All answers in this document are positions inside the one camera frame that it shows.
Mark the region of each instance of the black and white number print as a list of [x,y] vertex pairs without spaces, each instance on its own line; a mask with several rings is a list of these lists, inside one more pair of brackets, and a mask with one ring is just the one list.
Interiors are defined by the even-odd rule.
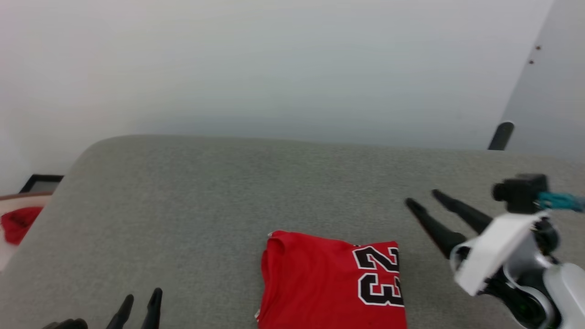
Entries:
[[[355,249],[353,257],[358,269],[398,273],[398,248],[390,247],[387,252],[385,255],[372,246],[365,246]],[[376,286],[380,286],[376,289],[379,293],[374,292]],[[398,276],[394,276],[393,282],[379,282],[376,272],[365,272],[357,282],[357,295],[366,305],[404,307]]]

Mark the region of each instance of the red jersey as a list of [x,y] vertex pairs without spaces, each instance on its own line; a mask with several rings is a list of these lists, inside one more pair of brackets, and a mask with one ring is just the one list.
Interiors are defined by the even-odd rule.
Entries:
[[398,244],[276,231],[262,255],[259,329],[406,329]]

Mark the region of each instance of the gray upholstered surface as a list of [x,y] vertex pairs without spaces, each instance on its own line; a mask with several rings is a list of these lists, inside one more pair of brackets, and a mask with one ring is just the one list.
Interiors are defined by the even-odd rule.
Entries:
[[[415,197],[471,235],[434,188],[496,215],[490,187],[544,172],[585,194],[582,164],[496,152],[317,145],[270,140],[130,136],[89,148],[0,278],[0,328],[70,317],[105,328],[125,294],[139,328],[164,290],[161,329],[255,328],[266,234],[300,231],[354,244],[400,244],[410,328],[516,328],[492,297],[471,298],[403,206]],[[585,266],[585,218],[555,217],[558,255]]]

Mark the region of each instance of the white wall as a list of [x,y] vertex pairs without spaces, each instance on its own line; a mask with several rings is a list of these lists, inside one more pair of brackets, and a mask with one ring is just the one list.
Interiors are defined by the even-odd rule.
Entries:
[[129,133],[485,149],[552,0],[5,0],[39,173]]
[[28,162],[0,122],[0,196],[18,193],[31,174]]
[[585,2],[556,0],[504,121],[506,150],[585,161]]

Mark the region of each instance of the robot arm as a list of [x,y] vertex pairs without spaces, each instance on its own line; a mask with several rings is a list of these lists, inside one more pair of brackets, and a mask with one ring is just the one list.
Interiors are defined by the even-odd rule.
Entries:
[[495,218],[439,190],[432,193],[478,233],[468,240],[432,218],[415,200],[406,200],[449,259],[455,282],[469,295],[500,299],[524,328],[572,329],[585,324],[585,271],[551,255],[559,236],[548,214],[548,208],[583,211],[583,199],[548,192],[542,174],[496,184],[493,196],[507,202],[508,212]]
[[[147,312],[144,322],[142,322],[141,329],[159,329],[160,322],[160,306],[163,301],[163,291],[161,288],[156,288],[150,296]],[[134,303],[134,296],[127,295],[120,309],[113,315],[106,329],[123,329],[124,324],[130,318],[132,311],[132,304]],[[83,319],[68,319],[61,323],[50,323],[43,329],[88,329],[87,323]]]

